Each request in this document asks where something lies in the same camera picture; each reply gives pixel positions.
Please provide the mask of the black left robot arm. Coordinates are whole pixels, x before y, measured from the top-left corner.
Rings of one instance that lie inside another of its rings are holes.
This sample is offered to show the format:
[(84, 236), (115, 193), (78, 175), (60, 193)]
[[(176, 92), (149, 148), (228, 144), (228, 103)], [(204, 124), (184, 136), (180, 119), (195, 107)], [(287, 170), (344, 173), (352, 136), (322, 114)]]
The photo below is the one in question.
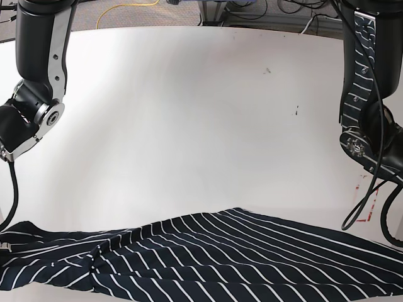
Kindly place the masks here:
[(374, 179), (397, 184), (381, 212), (385, 239), (393, 200), (402, 191), (402, 127), (383, 103), (399, 85), (402, 67), (402, 1), (340, 1), (344, 81), (339, 109), (339, 142), (344, 152)]

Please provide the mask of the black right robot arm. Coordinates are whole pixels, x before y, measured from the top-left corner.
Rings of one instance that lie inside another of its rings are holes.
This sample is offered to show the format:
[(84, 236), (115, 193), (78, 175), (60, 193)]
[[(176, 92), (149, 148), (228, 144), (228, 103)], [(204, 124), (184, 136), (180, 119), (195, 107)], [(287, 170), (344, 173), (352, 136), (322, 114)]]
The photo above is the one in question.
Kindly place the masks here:
[(1, 105), (1, 160), (8, 163), (13, 184), (13, 204), (2, 230), (18, 207), (15, 160), (56, 125), (65, 109), (65, 58), (77, 5), (77, 1), (18, 1), (16, 5), (16, 66), (21, 80)]

